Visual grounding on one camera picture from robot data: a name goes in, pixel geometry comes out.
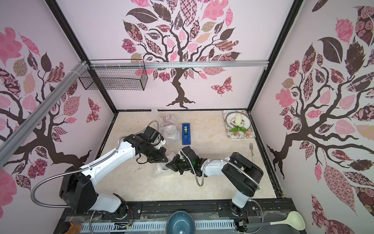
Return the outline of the blue tape dispenser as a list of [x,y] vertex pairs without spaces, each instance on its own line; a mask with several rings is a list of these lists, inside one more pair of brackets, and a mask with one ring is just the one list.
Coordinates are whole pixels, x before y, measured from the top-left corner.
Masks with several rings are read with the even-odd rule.
[[191,126],[189,123],[182,124],[183,133],[182,133],[182,144],[191,145]]

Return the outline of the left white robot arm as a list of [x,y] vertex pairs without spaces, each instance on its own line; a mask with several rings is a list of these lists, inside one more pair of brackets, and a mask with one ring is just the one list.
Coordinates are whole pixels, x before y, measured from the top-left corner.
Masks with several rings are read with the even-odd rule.
[[129,210],[126,200],[118,194],[99,194],[95,187],[111,171],[137,155],[146,156],[147,163],[167,162],[165,143],[164,137],[150,126],[143,132],[121,137],[117,147],[101,158],[78,169],[67,169],[60,198],[77,214],[103,211],[117,219],[125,217]]

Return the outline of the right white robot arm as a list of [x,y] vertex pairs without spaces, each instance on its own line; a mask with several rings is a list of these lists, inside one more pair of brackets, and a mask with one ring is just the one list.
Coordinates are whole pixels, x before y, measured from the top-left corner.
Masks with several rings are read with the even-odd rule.
[[180,149],[166,167],[181,175],[190,171],[199,187],[203,187],[206,177],[226,176],[236,188],[229,202],[229,210],[235,216],[243,216],[247,202],[262,189],[260,182],[264,175],[263,170],[238,152],[232,153],[226,159],[209,160],[200,158],[187,146]]

